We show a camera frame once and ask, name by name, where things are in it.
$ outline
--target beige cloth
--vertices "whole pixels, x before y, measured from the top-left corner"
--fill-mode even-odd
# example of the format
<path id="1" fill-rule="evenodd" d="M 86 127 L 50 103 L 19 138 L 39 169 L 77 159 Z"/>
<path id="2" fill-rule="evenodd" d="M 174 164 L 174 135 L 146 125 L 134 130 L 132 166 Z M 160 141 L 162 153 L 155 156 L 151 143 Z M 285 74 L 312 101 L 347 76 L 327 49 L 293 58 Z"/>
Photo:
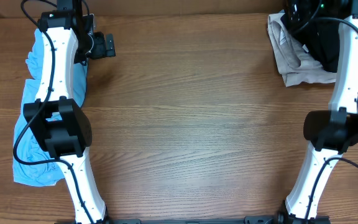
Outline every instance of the beige cloth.
<path id="1" fill-rule="evenodd" d="M 284 13 L 268 16 L 267 29 L 272 42 L 278 72 L 285 86 L 307 83 L 335 82 L 336 73 L 327 72 L 321 63 L 306 53 L 302 45 L 287 32 L 281 22 Z"/>

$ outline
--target blue towel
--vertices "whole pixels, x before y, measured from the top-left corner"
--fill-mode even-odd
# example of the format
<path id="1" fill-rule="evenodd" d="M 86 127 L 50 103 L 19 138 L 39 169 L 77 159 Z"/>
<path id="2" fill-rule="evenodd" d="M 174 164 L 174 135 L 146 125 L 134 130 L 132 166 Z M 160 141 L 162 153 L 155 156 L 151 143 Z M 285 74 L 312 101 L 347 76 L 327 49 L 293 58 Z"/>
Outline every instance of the blue towel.
<path id="1" fill-rule="evenodd" d="M 15 125 L 13 143 L 15 143 L 18 135 L 27 124 L 23 117 L 23 105 L 25 103 L 33 103 L 35 101 L 35 95 L 38 92 L 42 77 L 44 42 L 42 40 L 42 33 L 38 29 L 35 30 L 34 34 L 35 44 L 32 47 L 32 52 L 29 52 L 29 58 L 25 61 L 34 79 L 28 79 L 25 81 L 21 103 L 21 114 Z M 74 100 L 78 106 L 82 106 L 85 99 L 87 69 L 87 66 L 82 66 L 78 63 L 74 65 Z M 60 120 L 61 117 L 60 115 L 55 115 L 50 119 Z M 17 155 L 22 160 L 29 162 L 50 159 L 49 153 L 41 150 L 30 129 L 25 132 L 22 140 L 20 141 L 19 147 L 17 148 Z M 61 172 L 59 166 L 55 163 L 26 166 L 13 159 L 14 182 L 34 187 L 43 187 L 55 185 L 62 178 L 64 178 L 63 173 Z"/>

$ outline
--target wooden table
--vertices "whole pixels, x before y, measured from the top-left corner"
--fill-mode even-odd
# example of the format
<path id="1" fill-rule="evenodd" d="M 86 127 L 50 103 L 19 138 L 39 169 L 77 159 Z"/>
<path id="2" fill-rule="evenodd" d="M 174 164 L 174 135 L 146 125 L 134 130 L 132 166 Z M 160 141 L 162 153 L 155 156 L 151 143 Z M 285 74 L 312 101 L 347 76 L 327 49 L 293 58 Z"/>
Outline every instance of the wooden table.
<path id="1" fill-rule="evenodd" d="M 117 57 L 89 64 L 83 111 L 91 163 L 114 218 L 270 215 L 306 151 L 303 120 L 325 110 L 329 85 L 285 88 L 266 14 L 99 17 Z M 0 19 L 0 223 L 74 219 L 64 181 L 12 178 L 12 137 L 34 43 L 27 19 Z M 358 162 L 358 145 L 346 158 Z M 338 164 L 318 210 L 358 223 L 358 170 Z"/>

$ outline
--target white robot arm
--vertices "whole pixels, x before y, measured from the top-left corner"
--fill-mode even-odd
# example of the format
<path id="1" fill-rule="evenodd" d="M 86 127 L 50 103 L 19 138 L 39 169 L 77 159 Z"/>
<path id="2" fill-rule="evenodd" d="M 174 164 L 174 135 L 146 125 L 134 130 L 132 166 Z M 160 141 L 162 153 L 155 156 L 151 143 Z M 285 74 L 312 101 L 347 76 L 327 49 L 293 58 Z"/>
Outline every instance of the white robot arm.
<path id="1" fill-rule="evenodd" d="M 349 16 L 346 20 L 358 27 L 358 19 Z M 355 99 L 358 97 L 358 34 L 351 27 L 341 24 L 339 25 L 339 38 L 341 41 L 339 65 L 329 109 L 335 112 L 346 110 L 348 114 L 357 115 L 358 110 Z M 322 148 L 317 151 L 309 141 L 306 157 L 296 184 L 285 200 L 285 206 L 289 214 L 293 214 L 297 218 L 305 218 L 309 196 L 318 172 L 325 160 L 332 157 L 342 157 L 343 152 L 340 150 Z M 331 161 L 329 167 L 325 168 L 318 182 L 308 219 L 316 218 L 320 196 L 336 163 L 337 160 Z"/>
<path id="2" fill-rule="evenodd" d="M 81 1 L 58 0 L 56 7 L 43 12 L 37 24 L 44 40 L 44 64 L 35 103 L 24 105 L 24 117 L 41 149 L 49 152 L 50 162 L 57 162 L 65 176 L 75 222 L 107 223 L 106 205 L 90 164 L 91 125 L 73 100 L 73 67 L 88 58 L 115 56 L 114 42 L 111 34 L 105 41 L 102 33 L 93 32 L 94 15 L 82 16 Z M 47 121 L 54 113 L 60 113 L 62 120 Z"/>

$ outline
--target black mount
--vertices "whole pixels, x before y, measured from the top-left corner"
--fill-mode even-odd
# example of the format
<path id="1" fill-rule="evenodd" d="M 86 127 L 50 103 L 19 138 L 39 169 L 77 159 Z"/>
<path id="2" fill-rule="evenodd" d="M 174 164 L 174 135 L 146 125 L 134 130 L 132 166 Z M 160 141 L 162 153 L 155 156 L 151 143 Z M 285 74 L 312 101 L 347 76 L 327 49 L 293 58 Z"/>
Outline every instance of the black mount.
<path id="1" fill-rule="evenodd" d="M 285 201 L 282 203 L 280 211 L 271 216 L 249 216 L 244 220 L 244 224 L 331 224 L 329 217 L 316 217 L 310 220 L 297 218 L 293 214 L 288 214 L 285 208 Z"/>
<path id="2" fill-rule="evenodd" d="M 73 29 L 78 39 L 74 63 L 116 56 L 112 34 L 105 40 L 102 32 L 93 32 L 94 15 L 83 16 L 81 0 L 58 0 L 57 10 L 43 12 L 38 23 L 42 32 L 54 27 Z"/>
<path id="3" fill-rule="evenodd" d="M 289 222 L 283 222 L 283 219 L 277 220 L 277 217 L 264 216 L 250 216 L 245 218 L 220 218 L 209 220 L 147 220 L 141 221 L 139 219 L 131 220 L 106 220 L 102 224 L 331 224 L 327 217 L 319 217 L 315 220 L 309 220 L 305 223 L 302 219 L 291 219 Z M 75 222 L 55 223 L 55 224 L 80 224 Z"/>
<path id="4" fill-rule="evenodd" d="M 26 103 L 23 115 L 27 122 L 35 116 L 42 102 Z M 61 121 L 47 121 L 52 113 L 59 112 Z M 41 149 L 49 152 L 51 158 L 75 154 L 83 155 L 85 147 L 92 143 L 91 123 L 74 99 L 64 96 L 58 101 L 46 102 L 45 109 L 35 116 L 30 125 Z"/>
<path id="5" fill-rule="evenodd" d="M 76 221 L 73 222 L 57 222 L 55 224 L 87 224 L 87 223 L 77 223 Z M 106 213 L 104 214 L 104 218 L 103 220 L 98 220 L 96 221 L 95 224 L 118 224 L 115 221 L 112 221 L 109 217 L 109 211 L 106 208 Z"/>
<path id="6" fill-rule="evenodd" d="M 303 135 L 317 151 L 325 148 L 343 154 L 349 146 L 358 143 L 358 114 L 347 113 L 345 108 L 309 112 L 303 125 Z"/>

